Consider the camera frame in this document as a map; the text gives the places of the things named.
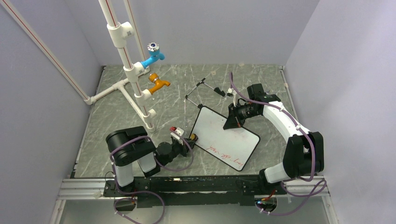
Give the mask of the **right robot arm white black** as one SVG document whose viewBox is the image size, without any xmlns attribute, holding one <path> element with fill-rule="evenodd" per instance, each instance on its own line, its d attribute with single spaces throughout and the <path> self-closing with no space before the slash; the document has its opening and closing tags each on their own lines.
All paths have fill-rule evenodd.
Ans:
<svg viewBox="0 0 396 224">
<path fill-rule="evenodd" d="M 262 84 L 247 87 L 248 97 L 241 97 L 244 104 L 235 99 L 228 107 L 224 130 L 242 128 L 246 119 L 264 116 L 285 139 L 287 145 L 283 159 L 277 165 L 260 171 L 257 187 L 264 194 L 270 193 L 276 183 L 307 175 L 310 181 L 324 170 L 324 140 L 320 132 L 311 132 L 301 125 L 285 109 L 280 98 L 267 94 Z"/>
</svg>

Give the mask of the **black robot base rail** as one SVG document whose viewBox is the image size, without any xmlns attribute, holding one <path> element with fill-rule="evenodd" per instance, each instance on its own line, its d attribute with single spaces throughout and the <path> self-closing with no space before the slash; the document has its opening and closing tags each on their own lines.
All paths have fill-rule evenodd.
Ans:
<svg viewBox="0 0 396 224">
<path fill-rule="evenodd" d="M 138 208 L 174 205 L 238 204 L 250 206 L 262 197 L 275 198 L 286 192 L 280 184 L 263 185 L 258 175 L 217 175 L 181 177 L 136 177 L 129 186 L 117 191 L 114 180 L 106 180 L 104 197 L 133 197 Z"/>
</svg>

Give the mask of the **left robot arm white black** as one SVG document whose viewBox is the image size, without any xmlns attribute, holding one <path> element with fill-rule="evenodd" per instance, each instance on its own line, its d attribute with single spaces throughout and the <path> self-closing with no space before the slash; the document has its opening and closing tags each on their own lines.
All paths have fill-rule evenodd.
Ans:
<svg viewBox="0 0 396 224">
<path fill-rule="evenodd" d="M 115 188 L 122 196 L 128 196 L 134 190 L 135 161 L 145 177 L 159 173 L 162 168 L 174 172 L 182 170 L 165 166 L 179 155 L 187 157 L 198 136 L 192 133 L 185 137 L 185 131 L 179 127 L 171 127 L 170 135 L 171 143 L 162 142 L 158 146 L 154 145 L 142 126 L 113 131 L 107 135 L 106 144 L 115 175 Z"/>
</svg>

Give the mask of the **yellow black eraser cloth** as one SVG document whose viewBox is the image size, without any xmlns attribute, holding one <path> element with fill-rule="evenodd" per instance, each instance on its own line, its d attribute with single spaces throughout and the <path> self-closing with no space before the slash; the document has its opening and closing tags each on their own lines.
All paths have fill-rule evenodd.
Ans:
<svg viewBox="0 0 396 224">
<path fill-rule="evenodd" d="M 196 142 L 198 140 L 198 136 L 194 133 L 190 135 L 190 140 Z"/>
</svg>

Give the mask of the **small black-framed whiteboard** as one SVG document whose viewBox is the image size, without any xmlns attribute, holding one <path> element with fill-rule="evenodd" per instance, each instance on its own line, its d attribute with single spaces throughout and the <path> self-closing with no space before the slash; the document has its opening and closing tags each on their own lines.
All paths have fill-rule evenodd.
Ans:
<svg viewBox="0 0 396 224">
<path fill-rule="evenodd" d="M 225 122 L 225 116 L 202 106 L 191 132 L 198 136 L 196 146 L 240 172 L 259 145 L 261 138 L 244 127 L 224 130 Z"/>
</svg>

